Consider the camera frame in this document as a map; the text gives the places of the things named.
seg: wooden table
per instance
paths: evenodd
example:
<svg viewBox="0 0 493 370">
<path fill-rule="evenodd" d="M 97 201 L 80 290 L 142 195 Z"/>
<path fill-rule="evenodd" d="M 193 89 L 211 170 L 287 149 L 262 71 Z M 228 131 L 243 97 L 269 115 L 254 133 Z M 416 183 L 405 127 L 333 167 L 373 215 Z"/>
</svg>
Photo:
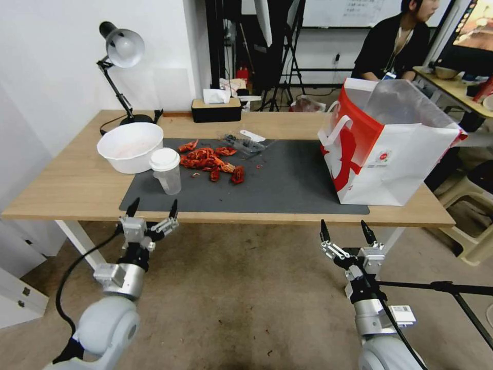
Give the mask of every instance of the wooden table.
<svg viewBox="0 0 493 370">
<path fill-rule="evenodd" d="M 414 67 L 414 71 L 426 83 L 438 88 L 437 94 L 433 94 L 431 100 L 436 102 L 440 93 L 445 93 L 465 109 L 467 112 L 474 112 L 482 118 L 493 118 L 493 112 L 487 110 L 484 105 L 472 101 L 472 97 L 466 95 L 467 86 L 462 83 L 461 78 L 455 77 L 452 80 L 441 80 L 435 74 L 429 73 L 425 67 Z"/>
<path fill-rule="evenodd" d="M 96 151 L 101 124 L 121 115 L 120 110 L 99 112 L 5 209 L 2 217 L 54 219 L 82 253 L 92 248 L 94 244 L 78 221 L 116 221 L 123 214 L 119 205 L 134 177 L 116 172 Z M 158 124 L 166 138 L 218 138 L 223 133 L 246 129 L 269 139 L 317 139 L 324 120 L 325 115 L 318 113 L 250 112 L 244 113 L 239 122 L 194 123 L 191 117 L 161 117 Z M 453 219 L 424 185 L 404 207 L 370 206 L 369 209 L 368 215 L 180 212 L 179 220 L 182 223 L 319 225 L 323 218 L 329 224 L 359 225 L 364 218 L 373 226 L 397 227 L 391 239 L 397 239 L 403 227 L 454 225 Z M 137 216 L 159 221 L 166 218 L 167 213 L 138 212 Z M 104 261 L 98 252 L 87 260 L 93 268 Z"/>
</svg>

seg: lamp arm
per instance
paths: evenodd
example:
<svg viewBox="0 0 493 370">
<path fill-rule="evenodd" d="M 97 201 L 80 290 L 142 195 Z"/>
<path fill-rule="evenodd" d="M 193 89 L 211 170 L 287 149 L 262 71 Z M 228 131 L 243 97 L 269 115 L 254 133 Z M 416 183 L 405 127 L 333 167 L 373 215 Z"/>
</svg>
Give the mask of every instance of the lamp arm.
<svg viewBox="0 0 493 370">
<path fill-rule="evenodd" d="M 97 65 L 99 66 L 99 68 L 101 69 L 101 72 L 103 72 L 103 74 L 104 74 L 104 77 L 106 77 L 106 79 L 108 80 L 109 85 L 111 86 L 111 88 L 113 89 L 113 91 L 115 92 L 115 94 L 117 95 L 118 101 L 120 102 L 120 104 L 123 106 L 123 108 L 127 112 L 127 117 L 129 119 L 132 119 L 133 120 L 134 119 L 134 115 L 132 113 L 133 108 L 132 108 L 131 104 L 129 103 L 129 101 L 127 100 L 127 98 L 121 92 L 118 91 L 117 87 L 113 83 L 113 80 L 111 79 L 111 77 L 108 74 L 108 68 L 113 67 L 113 64 L 107 62 L 106 61 L 107 59 L 108 59 L 108 56 L 104 57 L 100 61 L 97 61 Z"/>
</svg>

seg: plastic stool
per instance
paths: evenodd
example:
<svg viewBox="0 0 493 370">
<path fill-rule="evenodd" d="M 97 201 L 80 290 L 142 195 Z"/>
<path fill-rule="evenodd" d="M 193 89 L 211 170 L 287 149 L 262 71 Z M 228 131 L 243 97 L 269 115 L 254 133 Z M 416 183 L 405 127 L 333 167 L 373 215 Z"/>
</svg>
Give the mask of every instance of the plastic stool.
<svg viewBox="0 0 493 370">
<path fill-rule="evenodd" d="M 474 168 L 442 194 L 439 201 L 447 209 L 465 196 L 474 199 L 493 214 L 493 160 Z M 470 236 L 457 226 L 440 230 L 462 246 L 463 251 L 458 257 L 469 265 L 477 266 L 493 255 L 493 225 L 478 237 Z"/>
</svg>

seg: tissue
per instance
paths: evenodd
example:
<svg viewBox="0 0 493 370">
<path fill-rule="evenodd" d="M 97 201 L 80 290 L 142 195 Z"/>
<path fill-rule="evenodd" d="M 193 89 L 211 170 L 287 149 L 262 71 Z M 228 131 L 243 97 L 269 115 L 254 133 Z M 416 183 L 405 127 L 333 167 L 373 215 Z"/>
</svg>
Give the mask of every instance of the tissue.
<svg viewBox="0 0 493 370">
<path fill-rule="evenodd" d="M 218 89 L 204 89 L 205 104 L 224 104 L 230 102 L 230 92 Z"/>
</svg>

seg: white bowl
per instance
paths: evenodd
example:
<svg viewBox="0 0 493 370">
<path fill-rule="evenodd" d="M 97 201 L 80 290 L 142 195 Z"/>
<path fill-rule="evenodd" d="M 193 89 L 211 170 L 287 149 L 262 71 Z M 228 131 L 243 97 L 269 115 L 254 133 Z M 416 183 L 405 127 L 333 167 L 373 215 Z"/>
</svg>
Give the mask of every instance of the white bowl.
<svg viewBox="0 0 493 370">
<path fill-rule="evenodd" d="M 455 69 L 435 66 L 435 75 L 441 80 L 451 80 L 459 74 Z"/>
<path fill-rule="evenodd" d="M 483 105 L 487 110 L 493 110 L 493 94 L 484 98 Z"/>
<path fill-rule="evenodd" d="M 163 129 L 156 124 L 128 123 L 107 132 L 97 149 L 118 172 L 136 174 L 150 170 L 150 157 L 163 148 L 163 136 Z"/>
</svg>

